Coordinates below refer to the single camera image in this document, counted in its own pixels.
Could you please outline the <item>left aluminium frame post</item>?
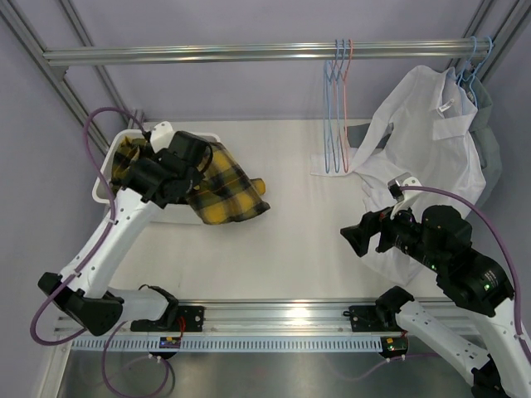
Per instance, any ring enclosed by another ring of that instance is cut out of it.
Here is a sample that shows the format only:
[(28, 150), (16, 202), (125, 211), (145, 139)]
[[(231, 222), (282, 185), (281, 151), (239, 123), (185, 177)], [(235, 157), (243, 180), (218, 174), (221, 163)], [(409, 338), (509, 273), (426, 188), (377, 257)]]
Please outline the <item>left aluminium frame post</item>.
[[(91, 46), (93, 41), (74, 2), (56, 1), (56, 3), (78, 42), (81, 45)], [(17, 4), (17, 1), (1, 1), (1, 21), (7, 25), (9, 31), (41, 72), (42, 77), (56, 93), (72, 118), (83, 127), (89, 115), (89, 110), (66, 78), (69, 66), (51, 66), (45, 58), (46, 44), (39, 37), (37, 31)], [(120, 109), (126, 109), (125, 102), (106, 68), (104, 66), (92, 66), (91, 68), (111, 104)], [(98, 124), (90, 125), (88, 137), (102, 154), (107, 154), (110, 149), (110, 142)]]

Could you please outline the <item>light blue wire hanger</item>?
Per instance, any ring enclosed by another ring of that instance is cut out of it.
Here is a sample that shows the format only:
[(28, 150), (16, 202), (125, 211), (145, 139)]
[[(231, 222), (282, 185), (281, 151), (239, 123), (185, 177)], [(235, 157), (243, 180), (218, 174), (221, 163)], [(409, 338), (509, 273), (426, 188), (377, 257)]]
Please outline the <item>light blue wire hanger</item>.
[(324, 83), (323, 83), (323, 140), (324, 140), (324, 170), (328, 175), (332, 171), (339, 170), (336, 144), (334, 143), (334, 133), (332, 128), (333, 106), (331, 102), (331, 92), (333, 83), (336, 80), (336, 65), (339, 60), (339, 41), (335, 41), (334, 56), (331, 60), (324, 62)]
[(343, 172), (347, 172), (348, 170), (348, 159), (345, 155), (345, 149), (343, 145), (343, 133), (342, 133), (342, 124), (340, 121), (340, 112), (342, 109), (342, 105), (340, 104), (340, 87), (341, 87), (341, 79), (343, 79), (343, 63), (345, 61), (346, 56), (346, 45), (345, 40), (342, 41), (337, 40), (335, 42), (336, 44), (336, 56), (334, 58), (334, 71), (332, 73), (333, 75), (333, 90), (334, 90), (334, 108), (336, 112), (336, 143), (339, 147), (338, 155), (341, 158), (341, 170)]

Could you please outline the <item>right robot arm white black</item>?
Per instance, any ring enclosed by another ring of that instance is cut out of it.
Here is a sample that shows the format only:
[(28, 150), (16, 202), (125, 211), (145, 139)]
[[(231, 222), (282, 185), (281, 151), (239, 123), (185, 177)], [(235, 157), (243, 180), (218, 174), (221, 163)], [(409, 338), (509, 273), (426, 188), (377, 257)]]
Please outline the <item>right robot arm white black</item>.
[(416, 221), (411, 210), (368, 212), (340, 234), (357, 256), (378, 236), (378, 253), (398, 249), (436, 275), (436, 285), (467, 316), (484, 346), (477, 347), (431, 316), (405, 289), (376, 299), (375, 318), (390, 331), (409, 332), (451, 365), (475, 397), (528, 397), (530, 359), (517, 326), (516, 288), (504, 269), (471, 244), (472, 227), (451, 206), (430, 206)]

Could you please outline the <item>right aluminium frame post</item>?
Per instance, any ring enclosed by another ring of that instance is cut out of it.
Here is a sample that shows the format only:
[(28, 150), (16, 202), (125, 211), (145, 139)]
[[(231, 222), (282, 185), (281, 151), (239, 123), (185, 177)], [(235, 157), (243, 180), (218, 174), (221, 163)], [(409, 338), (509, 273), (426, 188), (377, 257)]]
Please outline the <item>right aluminium frame post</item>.
[(489, 36), (493, 40), (493, 52), (479, 73), (484, 84), (493, 78), (529, 23), (530, 0), (479, 2), (462, 37)]

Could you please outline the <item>pink wire hanger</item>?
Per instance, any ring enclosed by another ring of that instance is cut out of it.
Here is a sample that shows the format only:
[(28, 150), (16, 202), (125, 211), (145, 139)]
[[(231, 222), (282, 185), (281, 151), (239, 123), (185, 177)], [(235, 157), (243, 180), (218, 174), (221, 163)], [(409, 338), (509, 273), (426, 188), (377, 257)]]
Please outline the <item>pink wire hanger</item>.
[(345, 56), (345, 61), (343, 63), (343, 79), (341, 79), (340, 83), (341, 83), (341, 87), (340, 87), (340, 91), (341, 91), (341, 102), (340, 104), (342, 105), (342, 109), (341, 109), (341, 116), (340, 116), (340, 121), (341, 121), (341, 124), (342, 124), (342, 133), (343, 133), (343, 145), (344, 145), (344, 149), (345, 149), (345, 155), (346, 155), (346, 158), (348, 159), (348, 170), (347, 172), (349, 171), (349, 155), (348, 155), (348, 133), (347, 133), (347, 114), (348, 114), (348, 94), (347, 94), (347, 85), (348, 85), (348, 73), (349, 73), (349, 68), (350, 68), (350, 65), (351, 65), (351, 62), (352, 62), (352, 59), (353, 59), (353, 41), (351, 39), (346, 39), (345, 40), (345, 45), (346, 45), (346, 56)]

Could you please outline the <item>aluminium front rail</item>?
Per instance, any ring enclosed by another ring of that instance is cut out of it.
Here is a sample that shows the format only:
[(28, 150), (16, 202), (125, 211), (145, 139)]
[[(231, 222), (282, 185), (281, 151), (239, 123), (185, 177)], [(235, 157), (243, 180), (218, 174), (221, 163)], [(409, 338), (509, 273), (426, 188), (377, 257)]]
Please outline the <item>aluminium front rail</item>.
[[(180, 307), (202, 307), (203, 335), (289, 336), (346, 335), (352, 327), (346, 311), (354, 306), (374, 305), (373, 300), (181, 300)], [(427, 313), (460, 335), (477, 335), (473, 323), (446, 299), (421, 301)], [(77, 331), (74, 321), (59, 315), (52, 336), (65, 337)]]

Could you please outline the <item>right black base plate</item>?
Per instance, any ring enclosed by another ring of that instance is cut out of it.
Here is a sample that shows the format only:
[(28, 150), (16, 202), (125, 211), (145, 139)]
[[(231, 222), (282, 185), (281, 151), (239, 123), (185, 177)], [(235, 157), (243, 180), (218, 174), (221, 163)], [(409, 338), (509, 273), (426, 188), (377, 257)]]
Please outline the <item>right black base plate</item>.
[(375, 304), (352, 305), (343, 311), (353, 332), (379, 332), (382, 350), (379, 355), (384, 359), (405, 356), (409, 351), (407, 331), (396, 324), (394, 317), (386, 319)]

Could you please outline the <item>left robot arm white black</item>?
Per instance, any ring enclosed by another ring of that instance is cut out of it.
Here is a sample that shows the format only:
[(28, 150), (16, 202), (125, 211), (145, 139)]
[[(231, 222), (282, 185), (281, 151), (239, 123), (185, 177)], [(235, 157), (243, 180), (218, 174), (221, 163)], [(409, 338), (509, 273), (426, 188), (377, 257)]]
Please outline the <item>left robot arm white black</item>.
[(153, 150), (130, 162), (106, 218), (60, 273), (38, 281), (50, 303), (82, 329), (101, 336), (120, 323), (168, 331), (178, 321), (178, 300), (158, 286), (112, 289), (110, 281), (144, 228), (168, 205), (199, 186), (211, 165), (211, 141), (185, 132), (147, 135)]

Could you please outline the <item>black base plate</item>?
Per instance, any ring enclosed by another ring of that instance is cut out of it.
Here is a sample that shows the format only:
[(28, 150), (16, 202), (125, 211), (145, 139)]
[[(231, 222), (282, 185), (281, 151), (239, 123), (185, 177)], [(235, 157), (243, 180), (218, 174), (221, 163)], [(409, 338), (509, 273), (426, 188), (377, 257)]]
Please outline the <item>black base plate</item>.
[(409, 351), (407, 331), (396, 324), (394, 317), (386, 319), (375, 304), (352, 305), (343, 311), (353, 332), (379, 332), (382, 350), (379, 355), (384, 359), (405, 356)]
[(158, 341), (149, 353), (169, 360), (183, 347), (186, 332), (202, 332), (205, 308), (200, 305), (179, 305), (169, 309), (159, 320), (133, 321), (131, 332), (158, 333)]

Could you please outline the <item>aluminium hanging rail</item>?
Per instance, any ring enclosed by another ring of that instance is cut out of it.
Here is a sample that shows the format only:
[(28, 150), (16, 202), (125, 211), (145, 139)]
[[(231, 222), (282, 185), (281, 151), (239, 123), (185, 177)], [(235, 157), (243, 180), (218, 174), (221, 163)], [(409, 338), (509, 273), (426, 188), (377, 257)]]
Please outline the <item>aluminium hanging rail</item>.
[(352, 41), (287, 44), (96, 47), (47, 50), (50, 66), (111, 66), (244, 61), (343, 61), (444, 57), (483, 57), (494, 49), (488, 37), (431, 41)]

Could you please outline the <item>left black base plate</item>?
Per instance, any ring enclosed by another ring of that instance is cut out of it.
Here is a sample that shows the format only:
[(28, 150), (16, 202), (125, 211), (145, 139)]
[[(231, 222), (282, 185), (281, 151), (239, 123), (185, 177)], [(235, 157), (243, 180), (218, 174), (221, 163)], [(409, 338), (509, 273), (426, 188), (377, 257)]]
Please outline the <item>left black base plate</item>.
[(200, 305), (179, 305), (169, 309), (159, 320), (133, 321), (131, 332), (158, 333), (158, 341), (149, 353), (169, 360), (183, 347), (186, 332), (202, 332), (205, 308)]

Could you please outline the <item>grey garment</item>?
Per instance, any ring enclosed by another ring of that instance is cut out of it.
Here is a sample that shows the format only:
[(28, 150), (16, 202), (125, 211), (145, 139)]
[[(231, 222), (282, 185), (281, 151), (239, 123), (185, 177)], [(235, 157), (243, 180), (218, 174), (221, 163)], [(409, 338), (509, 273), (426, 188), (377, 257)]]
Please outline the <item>grey garment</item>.
[[(465, 81), (465, 78), (463, 78), (461, 86), (464, 88), (470, 101), (475, 102), (476, 108), (478, 109), (470, 125), (469, 132), (473, 138), (486, 182), (482, 195), (488, 197), (498, 183), (503, 170), (499, 144), (494, 132), (489, 126), (493, 101), (487, 89), (479, 80), (474, 79), (472, 82), (472, 76), (468, 75), (467, 77), (469, 77), (469, 80)], [(361, 145), (368, 135), (369, 126), (370, 123), (347, 127), (347, 140), (350, 148), (358, 148)], [(385, 147), (392, 131), (393, 126), (390, 123), (383, 137), (380, 139), (377, 149), (383, 149)]]

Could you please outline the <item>yellow black plaid shirt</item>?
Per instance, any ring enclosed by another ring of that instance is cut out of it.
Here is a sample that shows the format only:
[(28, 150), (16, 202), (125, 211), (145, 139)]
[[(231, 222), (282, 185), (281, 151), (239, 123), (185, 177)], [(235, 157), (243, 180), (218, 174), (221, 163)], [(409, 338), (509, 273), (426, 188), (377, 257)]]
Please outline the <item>yellow black plaid shirt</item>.
[(249, 178), (222, 143), (213, 142), (212, 149), (212, 162), (201, 184), (167, 205), (156, 222), (218, 226), (249, 221), (270, 210), (263, 199), (265, 182)]

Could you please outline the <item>white shirt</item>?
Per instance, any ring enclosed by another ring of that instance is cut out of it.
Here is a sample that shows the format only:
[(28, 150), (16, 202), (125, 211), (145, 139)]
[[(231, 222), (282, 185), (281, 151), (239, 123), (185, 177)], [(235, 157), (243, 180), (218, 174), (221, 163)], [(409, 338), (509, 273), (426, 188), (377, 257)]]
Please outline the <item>white shirt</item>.
[(469, 132), (477, 112), (454, 69), (410, 70), (347, 152), (348, 170), (362, 179), (366, 211), (393, 206), (387, 184), (406, 172), (424, 187), (477, 202), (486, 185)]

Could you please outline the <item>aluminium frame post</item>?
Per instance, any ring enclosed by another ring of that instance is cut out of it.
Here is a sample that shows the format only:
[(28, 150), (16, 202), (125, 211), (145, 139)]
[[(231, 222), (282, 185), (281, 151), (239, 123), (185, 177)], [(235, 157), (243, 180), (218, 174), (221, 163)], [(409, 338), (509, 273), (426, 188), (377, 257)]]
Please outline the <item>aluminium frame post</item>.
[(489, 36), (493, 40), (493, 52), (479, 73), (484, 84), (493, 78), (529, 23), (530, 0), (479, 2), (462, 37)]
[[(56, 3), (78, 42), (81, 45), (91, 46), (93, 41), (74, 2), (56, 1)], [(89, 110), (66, 78), (69, 66), (51, 66), (45, 58), (46, 44), (39, 37), (37, 31), (17, 4), (17, 1), (1, 1), (1, 21), (7, 25), (9, 31), (41, 72), (42, 77), (56, 93), (72, 118), (83, 127), (89, 115)], [(126, 109), (125, 102), (106, 68), (104, 66), (92, 66), (91, 68), (111, 104), (120, 109)], [(107, 154), (110, 149), (110, 142), (98, 124), (90, 125), (88, 137), (102, 154)]]

